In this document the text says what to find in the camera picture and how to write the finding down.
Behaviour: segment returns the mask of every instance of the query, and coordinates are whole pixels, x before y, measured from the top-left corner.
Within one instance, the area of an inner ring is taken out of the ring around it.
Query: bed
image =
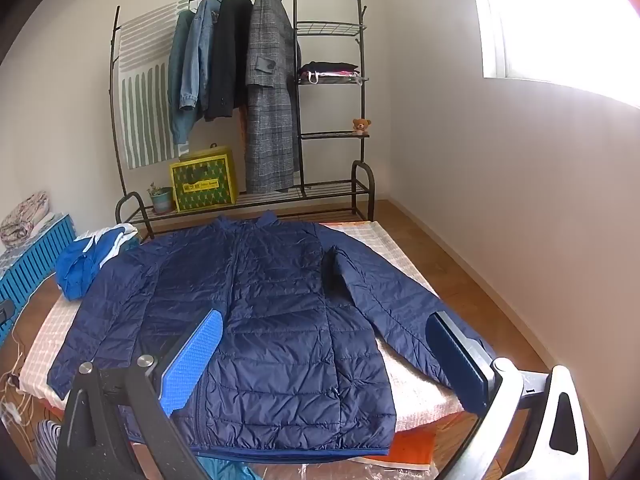
[[[363,242],[407,276],[435,293],[414,264],[377,222],[325,225]],[[31,348],[27,347],[28,354],[20,371],[20,388],[39,399],[48,408],[52,408],[59,416],[62,416],[65,408],[65,399],[58,398],[47,385],[47,373],[64,343],[79,306],[80,301],[68,301],[63,296],[57,296]],[[421,428],[447,415],[462,411],[462,406],[452,391],[428,379],[384,342],[378,340],[378,347],[385,362],[395,400],[396,433]]]

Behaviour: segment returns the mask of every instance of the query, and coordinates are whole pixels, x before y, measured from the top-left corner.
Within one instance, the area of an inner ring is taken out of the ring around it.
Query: bright window light
[[[486,77],[571,86],[640,107],[640,16],[628,0],[476,0]]]

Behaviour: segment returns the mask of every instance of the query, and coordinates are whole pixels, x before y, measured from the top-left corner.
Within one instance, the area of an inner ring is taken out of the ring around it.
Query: blue fabric
[[[357,240],[307,222],[219,218],[165,235],[102,268],[48,375],[62,398],[78,366],[162,355],[213,307],[222,340],[172,420],[201,456],[327,462],[385,454],[396,411],[376,332],[448,384],[425,337],[439,298]],[[141,440],[130,414],[127,431]]]
[[[97,243],[90,238],[75,240],[60,254],[55,265],[56,281],[68,300],[79,300],[86,294],[100,271],[100,262],[111,252],[116,238],[124,231],[124,227],[112,229]]]
[[[174,42],[169,54],[169,65],[167,69],[169,101],[169,118],[171,121],[171,131],[175,144],[185,144],[189,140],[189,134],[196,121],[202,117],[200,107],[195,106],[189,109],[180,109],[180,88],[182,87],[182,67],[187,47],[187,38],[194,19],[194,13],[184,10],[178,14],[178,21],[175,25]]]
[[[195,108],[198,102],[203,112],[209,107],[209,61],[221,2],[202,0],[191,23],[182,67],[180,108],[183,110]]]
[[[214,480],[262,480],[247,464],[242,462],[203,456],[199,456],[197,459],[204,471]]]

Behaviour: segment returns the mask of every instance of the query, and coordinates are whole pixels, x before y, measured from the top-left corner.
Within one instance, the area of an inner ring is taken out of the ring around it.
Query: black jacket
[[[210,58],[209,108],[205,120],[231,117],[246,104],[246,54],[254,4],[251,0],[222,0]]]

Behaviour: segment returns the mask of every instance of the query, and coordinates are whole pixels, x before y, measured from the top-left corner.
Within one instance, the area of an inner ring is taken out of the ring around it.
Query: white wall
[[[0,222],[20,200],[20,182],[16,178],[12,157],[13,143],[9,135],[0,132]],[[0,254],[4,245],[0,242]]]
[[[640,426],[640,110],[483,79],[474,0],[388,12],[392,196],[571,369],[611,466]]]
[[[107,89],[113,15],[122,6],[121,22],[175,0],[45,0],[27,22],[0,65],[0,132],[19,139],[11,154],[24,192],[44,188],[56,210],[71,213],[78,230],[113,223],[115,203],[122,196],[111,137]],[[380,194],[388,191],[389,97],[383,0],[365,0],[369,118],[374,122],[367,142],[367,161],[376,172]],[[355,20],[355,0],[300,0],[300,19]],[[351,38],[302,38],[303,58],[353,60]],[[351,128],[360,115],[355,87],[303,88],[303,127]],[[202,123],[194,146],[230,142],[241,159],[236,123],[232,119]],[[308,180],[348,178],[357,158],[356,140],[308,141]],[[146,196],[152,180],[168,184],[168,165],[126,172],[129,190]]]

